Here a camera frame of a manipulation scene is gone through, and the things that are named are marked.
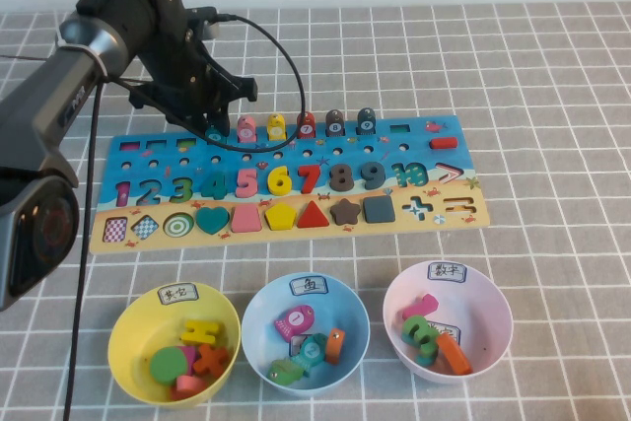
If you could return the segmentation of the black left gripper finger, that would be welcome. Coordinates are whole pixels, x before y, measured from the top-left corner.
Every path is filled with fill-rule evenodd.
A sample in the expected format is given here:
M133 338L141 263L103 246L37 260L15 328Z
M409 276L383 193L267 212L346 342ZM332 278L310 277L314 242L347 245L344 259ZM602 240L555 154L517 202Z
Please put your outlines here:
M208 113L209 125L222 136L228 136L231 130L231 124L228 114L228 106L222 105L216 110Z
M169 109L165 112L165 118L168 123L184 128L190 133L205 133L208 129L208 122L203 114Z

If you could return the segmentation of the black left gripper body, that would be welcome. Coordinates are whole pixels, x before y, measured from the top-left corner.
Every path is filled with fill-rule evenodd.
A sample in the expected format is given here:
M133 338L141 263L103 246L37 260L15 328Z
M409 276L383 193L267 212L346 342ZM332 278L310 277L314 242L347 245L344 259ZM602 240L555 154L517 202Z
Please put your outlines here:
M238 99L257 100L254 79L235 76L215 61L203 41L228 16L214 7L187 9L182 0L149 0L156 29L139 58L152 82L139 86L129 99L137 108L148 99L166 110L207 114Z

